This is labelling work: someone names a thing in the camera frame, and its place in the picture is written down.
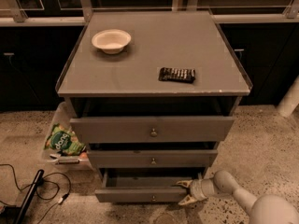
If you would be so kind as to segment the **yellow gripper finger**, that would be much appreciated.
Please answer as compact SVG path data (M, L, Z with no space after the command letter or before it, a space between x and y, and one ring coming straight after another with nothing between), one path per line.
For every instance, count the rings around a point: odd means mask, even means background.
M176 185L187 189L191 185L191 183L191 180L180 180L176 183Z
M189 205L192 203L196 203L197 200L190 194L186 195L181 201L178 202L180 206Z

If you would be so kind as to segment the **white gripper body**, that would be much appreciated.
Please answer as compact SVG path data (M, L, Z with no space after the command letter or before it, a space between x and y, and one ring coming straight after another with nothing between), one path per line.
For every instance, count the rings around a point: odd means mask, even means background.
M215 194L211 179L194 179L190 184L190 194L196 201L203 201Z

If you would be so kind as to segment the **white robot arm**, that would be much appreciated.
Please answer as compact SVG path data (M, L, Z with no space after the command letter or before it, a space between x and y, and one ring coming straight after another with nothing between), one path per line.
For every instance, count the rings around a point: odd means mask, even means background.
M256 197L224 170L217 171L211 178L180 180L177 185L189 191L179 205L196 203L209 197L232 196L249 216L249 224L299 224L299 213L291 203L273 194Z

